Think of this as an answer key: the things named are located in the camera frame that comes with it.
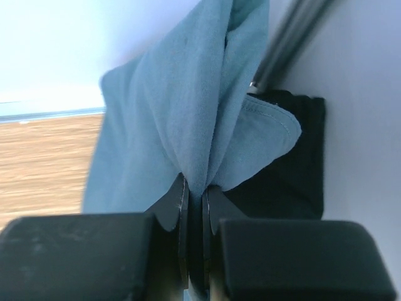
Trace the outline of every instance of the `light blue cloth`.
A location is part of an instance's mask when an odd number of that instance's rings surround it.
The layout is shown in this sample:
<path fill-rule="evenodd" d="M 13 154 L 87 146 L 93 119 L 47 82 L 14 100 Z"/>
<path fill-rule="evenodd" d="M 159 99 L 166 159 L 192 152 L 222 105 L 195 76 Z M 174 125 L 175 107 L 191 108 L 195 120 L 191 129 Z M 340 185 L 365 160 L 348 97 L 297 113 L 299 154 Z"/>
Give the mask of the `light blue cloth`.
<path fill-rule="evenodd" d="M 195 199 L 210 184 L 232 189 L 287 153 L 298 121 L 246 95 L 267 40 L 267 0 L 202 0 L 145 54 L 106 73 L 83 213 L 144 211 L 179 172 Z"/>

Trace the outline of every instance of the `black fabric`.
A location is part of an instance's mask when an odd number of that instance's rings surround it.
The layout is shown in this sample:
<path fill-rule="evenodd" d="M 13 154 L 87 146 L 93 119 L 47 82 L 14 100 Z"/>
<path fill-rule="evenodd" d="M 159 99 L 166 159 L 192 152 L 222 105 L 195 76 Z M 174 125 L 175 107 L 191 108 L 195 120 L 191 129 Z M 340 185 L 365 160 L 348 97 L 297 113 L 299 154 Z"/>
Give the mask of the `black fabric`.
<path fill-rule="evenodd" d="M 225 195 L 249 217 L 321 219 L 325 100 L 282 90 L 252 96 L 294 114 L 303 132 L 289 153 Z"/>

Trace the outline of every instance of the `wooden floor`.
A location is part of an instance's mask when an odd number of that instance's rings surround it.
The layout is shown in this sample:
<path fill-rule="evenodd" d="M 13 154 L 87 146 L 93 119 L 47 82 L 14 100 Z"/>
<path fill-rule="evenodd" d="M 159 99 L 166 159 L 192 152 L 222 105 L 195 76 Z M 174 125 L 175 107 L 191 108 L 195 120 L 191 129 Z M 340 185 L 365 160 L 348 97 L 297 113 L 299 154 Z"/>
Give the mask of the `wooden floor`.
<path fill-rule="evenodd" d="M 101 115 L 0 124 L 0 229 L 18 216 L 77 213 Z"/>

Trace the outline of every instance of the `metal rod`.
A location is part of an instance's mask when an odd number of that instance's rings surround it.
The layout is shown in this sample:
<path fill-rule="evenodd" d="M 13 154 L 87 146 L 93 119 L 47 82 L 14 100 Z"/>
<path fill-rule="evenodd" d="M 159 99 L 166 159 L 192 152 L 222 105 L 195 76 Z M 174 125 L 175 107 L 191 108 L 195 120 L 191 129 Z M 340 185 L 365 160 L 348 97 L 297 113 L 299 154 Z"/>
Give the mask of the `metal rod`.
<path fill-rule="evenodd" d="M 295 0 L 262 60 L 252 86 L 257 93 L 277 87 L 316 34 L 318 25 L 341 0 Z"/>

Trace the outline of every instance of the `white wall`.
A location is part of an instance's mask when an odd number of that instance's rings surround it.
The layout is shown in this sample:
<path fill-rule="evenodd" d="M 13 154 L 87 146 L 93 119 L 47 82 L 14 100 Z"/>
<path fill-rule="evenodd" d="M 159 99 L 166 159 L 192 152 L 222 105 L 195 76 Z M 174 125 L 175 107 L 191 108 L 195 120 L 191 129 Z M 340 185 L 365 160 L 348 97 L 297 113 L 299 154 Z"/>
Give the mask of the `white wall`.
<path fill-rule="evenodd" d="M 146 49 L 197 2 L 1 0 L 0 115 L 103 106 L 104 72 Z"/>
<path fill-rule="evenodd" d="M 399 290 L 400 12 L 399 0 L 343 1 L 283 84 L 327 99 L 325 217 L 365 225 Z"/>

